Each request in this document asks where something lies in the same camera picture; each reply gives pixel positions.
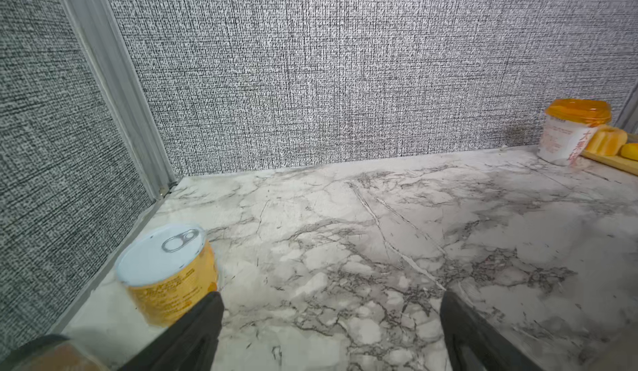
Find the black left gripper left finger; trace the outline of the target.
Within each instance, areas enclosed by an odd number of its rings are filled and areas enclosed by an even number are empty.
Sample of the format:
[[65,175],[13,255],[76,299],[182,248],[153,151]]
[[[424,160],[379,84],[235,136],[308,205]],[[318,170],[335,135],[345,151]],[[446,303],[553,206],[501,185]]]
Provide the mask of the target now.
[[210,292],[121,369],[211,370],[223,315],[221,294]]

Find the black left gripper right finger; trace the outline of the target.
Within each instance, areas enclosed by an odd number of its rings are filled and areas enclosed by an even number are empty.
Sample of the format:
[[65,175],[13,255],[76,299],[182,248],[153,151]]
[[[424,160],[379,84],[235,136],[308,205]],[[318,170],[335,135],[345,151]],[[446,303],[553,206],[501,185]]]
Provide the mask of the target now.
[[440,322],[453,370],[539,370],[471,306],[446,291]]

